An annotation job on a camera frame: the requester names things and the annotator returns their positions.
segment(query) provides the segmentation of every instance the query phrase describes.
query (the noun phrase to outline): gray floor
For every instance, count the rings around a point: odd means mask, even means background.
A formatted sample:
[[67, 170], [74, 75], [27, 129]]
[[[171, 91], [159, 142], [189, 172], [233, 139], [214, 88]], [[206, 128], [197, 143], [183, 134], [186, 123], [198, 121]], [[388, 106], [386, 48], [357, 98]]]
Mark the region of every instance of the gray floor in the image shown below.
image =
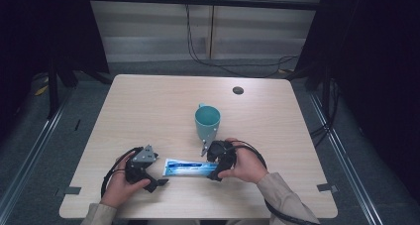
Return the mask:
[[[270, 63], [276, 60], [219, 60], [218, 63]], [[283, 64], [281, 68], [294, 68], [296, 59]], [[111, 63], [111, 76], [119, 73], [165, 74], [165, 75], [209, 75], [235, 77], [226, 69], [206, 66], [192, 60], [120, 62]], [[228, 67], [240, 75], [262, 77], [276, 72], [276, 66]], [[54, 196], [60, 187], [69, 185], [84, 150], [96, 118], [105, 100], [109, 85], [101, 84], [81, 72], [77, 73], [79, 83], [74, 89], [60, 88], [60, 95], [69, 93], [67, 104], [40, 158], [27, 175], [27, 182], [19, 194], [16, 204], [5, 224], [79, 224], [80, 220], [65, 220], [58, 210], [62, 197]], [[283, 78], [277, 73], [271, 78]], [[292, 86], [302, 110], [308, 130], [321, 126], [309, 92], [304, 88], [305, 79], [295, 79]], [[28, 96], [18, 115], [9, 137], [0, 146], [0, 196], [3, 199], [10, 189], [15, 174], [25, 161], [29, 150], [46, 124], [49, 110], [47, 94], [33, 96], [42, 82], [34, 81], [33, 91]], [[407, 193], [404, 185], [380, 160], [368, 139], [364, 138], [344, 99], [340, 100], [334, 127], [342, 140], [348, 157], [354, 164], [368, 195], [377, 209], [382, 224], [419, 224], [420, 209]], [[339, 191], [334, 198], [339, 215], [334, 219], [322, 219], [323, 224], [369, 224], [364, 211], [355, 196], [336, 152], [328, 139], [317, 148], [317, 153], [330, 184]]]

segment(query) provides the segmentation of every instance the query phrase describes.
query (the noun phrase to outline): table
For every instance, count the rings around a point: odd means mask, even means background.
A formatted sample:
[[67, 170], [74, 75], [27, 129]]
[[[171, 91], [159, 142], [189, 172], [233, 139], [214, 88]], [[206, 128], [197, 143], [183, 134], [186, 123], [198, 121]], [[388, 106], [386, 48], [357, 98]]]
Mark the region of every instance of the table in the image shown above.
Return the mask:
[[[235, 94], [240, 86], [243, 94]], [[331, 191], [292, 87], [283, 79], [202, 76], [118, 75], [115, 77], [59, 214], [82, 218], [89, 203], [100, 200], [103, 176], [133, 147], [150, 144], [159, 154], [148, 168], [161, 178], [165, 159], [204, 162], [200, 157], [194, 112], [199, 103], [217, 107], [217, 140], [235, 137], [264, 156], [269, 171], [278, 171], [319, 218], [337, 216]], [[117, 214], [142, 219], [268, 218], [263, 197], [252, 183], [236, 178], [221, 182], [205, 177], [170, 177], [153, 193], [139, 191]]]

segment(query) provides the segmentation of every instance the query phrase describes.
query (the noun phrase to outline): person's left hand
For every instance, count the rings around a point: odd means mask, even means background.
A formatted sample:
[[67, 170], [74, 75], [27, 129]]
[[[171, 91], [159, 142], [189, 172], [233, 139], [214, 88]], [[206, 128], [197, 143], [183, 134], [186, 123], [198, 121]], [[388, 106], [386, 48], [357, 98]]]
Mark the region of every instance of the person's left hand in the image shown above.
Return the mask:
[[117, 170], [112, 174], [108, 183], [108, 187], [102, 197], [100, 203], [118, 208], [121, 204], [125, 203], [137, 190], [147, 186], [151, 181], [144, 178], [137, 183], [130, 184], [126, 181], [125, 167], [129, 157], [134, 152], [126, 155], [121, 162], [117, 165]]

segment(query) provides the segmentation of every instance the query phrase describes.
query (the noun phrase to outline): teal mug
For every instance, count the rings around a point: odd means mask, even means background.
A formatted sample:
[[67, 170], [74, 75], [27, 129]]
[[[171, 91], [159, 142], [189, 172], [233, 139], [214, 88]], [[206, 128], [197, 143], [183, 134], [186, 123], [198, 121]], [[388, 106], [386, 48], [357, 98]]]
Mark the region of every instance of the teal mug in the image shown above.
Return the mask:
[[195, 111], [195, 126], [200, 140], [203, 142], [201, 156], [207, 152], [213, 140], [216, 138], [220, 124], [220, 112], [213, 106], [200, 103]]

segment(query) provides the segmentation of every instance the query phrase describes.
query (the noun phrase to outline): person's right hand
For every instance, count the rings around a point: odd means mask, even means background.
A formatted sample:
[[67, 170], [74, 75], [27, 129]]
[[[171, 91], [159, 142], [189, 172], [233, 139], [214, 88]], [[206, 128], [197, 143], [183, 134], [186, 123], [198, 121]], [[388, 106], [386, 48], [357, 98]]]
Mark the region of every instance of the person's right hand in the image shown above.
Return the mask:
[[[227, 142], [231, 142], [234, 147], [242, 145], [235, 138], [226, 139]], [[220, 178], [224, 177], [236, 177], [245, 182], [253, 182], [257, 184], [266, 174], [268, 170], [260, 162], [257, 155], [247, 149], [236, 149], [237, 151], [237, 162], [233, 169], [226, 169], [219, 172]]]

